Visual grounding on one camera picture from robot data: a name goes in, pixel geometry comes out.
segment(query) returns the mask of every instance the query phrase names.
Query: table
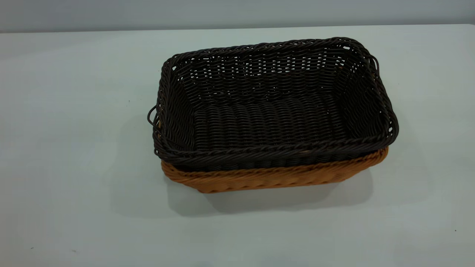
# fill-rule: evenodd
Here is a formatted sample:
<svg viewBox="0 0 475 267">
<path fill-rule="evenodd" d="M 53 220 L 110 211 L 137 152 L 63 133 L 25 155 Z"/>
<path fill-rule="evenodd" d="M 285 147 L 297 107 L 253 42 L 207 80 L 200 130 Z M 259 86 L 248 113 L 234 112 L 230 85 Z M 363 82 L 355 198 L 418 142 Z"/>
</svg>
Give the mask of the table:
<svg viewBox="0 0 475 267">
<path fill-rule="evenodd" d="M 380 62 L 383 163 L 210 195 L 164 177 L 146 114 L 166 59 L 334 36 Z M 474 48 L 474 25 L 0 34 L 0 265 L 472 267 Z"/>
</svg>

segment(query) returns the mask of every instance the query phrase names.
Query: rectangular basket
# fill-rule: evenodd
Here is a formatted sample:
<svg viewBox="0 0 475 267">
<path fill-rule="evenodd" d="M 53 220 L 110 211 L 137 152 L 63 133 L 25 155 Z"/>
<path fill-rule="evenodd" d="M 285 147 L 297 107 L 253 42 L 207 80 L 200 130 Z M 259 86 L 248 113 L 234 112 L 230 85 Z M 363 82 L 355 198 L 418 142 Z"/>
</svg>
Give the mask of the rectangular basket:
<svg viewBox="0 0 475 267">
<path fill-rule="evenodd" d="M 350 38 L 174 55 L 149 122 L 155 153 L 194 171 L 348 160 L 399 131 L 377 60 Z"/>
<path fill-rule="evenodd" d="M 172 181 L 202 193 L 305 186 L 344 181 L 383 161 L 388 148 L 361 158 L 295 167 L 261 168 L 213 172 L 184 172 L 162 161 L 163 172 Z"/>
</svg>

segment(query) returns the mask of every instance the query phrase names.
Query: gray wall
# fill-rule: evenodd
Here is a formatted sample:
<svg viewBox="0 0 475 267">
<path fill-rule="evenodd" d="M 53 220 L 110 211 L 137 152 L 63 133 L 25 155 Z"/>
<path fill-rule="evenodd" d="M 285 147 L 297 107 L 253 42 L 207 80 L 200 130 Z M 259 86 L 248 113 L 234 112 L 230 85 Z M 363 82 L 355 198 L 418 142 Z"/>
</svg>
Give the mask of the gray wall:
<svg viewBox="0 0 475 267">
<path fill-rule="evenodd" d="M 475 0 L 3 0 L 0 31 L 474 23 Z"/>
</svg>

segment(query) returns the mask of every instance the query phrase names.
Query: basket handle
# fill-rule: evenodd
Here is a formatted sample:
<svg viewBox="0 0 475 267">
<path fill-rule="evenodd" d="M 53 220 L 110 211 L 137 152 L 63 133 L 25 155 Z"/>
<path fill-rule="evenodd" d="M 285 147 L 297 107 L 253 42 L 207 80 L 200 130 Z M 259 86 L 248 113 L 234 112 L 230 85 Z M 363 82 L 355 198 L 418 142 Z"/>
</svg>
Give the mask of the basket handle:
<svg viewBox="0 0 475 267">
<path fill-rule="evenodd" d="M 152 112 L 154 110 L 157 109 L 157 106 L 155 105 L 148 113 L 147 115 L 147 120 L 149 121 L 149 123 L 153 126 L 153 128 L 158 132 L 158 134 L 161 134 L 160 132 L 160 129 L 162 128 L 162 122 L 160 121 L 160 119 L 158 118 L 158 111 L 157 113 L 155 114 L 155 117 L 153 119 L 153 121 L 150 119 L 150 116 L 152 115 Z"/>
<path fill-rule="evenodd" d="M 373 57 L 373 55 L 370 55 L 368 57 L 368 59 L 370 60 L 370 62 L 369 62 L 370 65 L 372 63 L 375 63 L 374 66 L 376 68 L 376 74 L 379 76 L 380 75 L 380 64 L 379 64 L 378 60 L 375 57 Z"/>
</svg>

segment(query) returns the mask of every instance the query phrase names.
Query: basket bottom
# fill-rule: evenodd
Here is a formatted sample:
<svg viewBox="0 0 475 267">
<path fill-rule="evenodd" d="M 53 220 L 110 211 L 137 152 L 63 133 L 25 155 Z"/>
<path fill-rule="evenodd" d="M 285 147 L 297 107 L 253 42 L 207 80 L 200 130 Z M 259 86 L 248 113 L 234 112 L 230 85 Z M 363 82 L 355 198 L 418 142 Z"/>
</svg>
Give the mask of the basket bottom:
<svg viewBox="0 0 475 267">
<path fill-rule="evenodd" d="M 350 138 L 331 94 L 208 105 L 194 124 L 195 149 L 204 151 Z"/>
</svg>

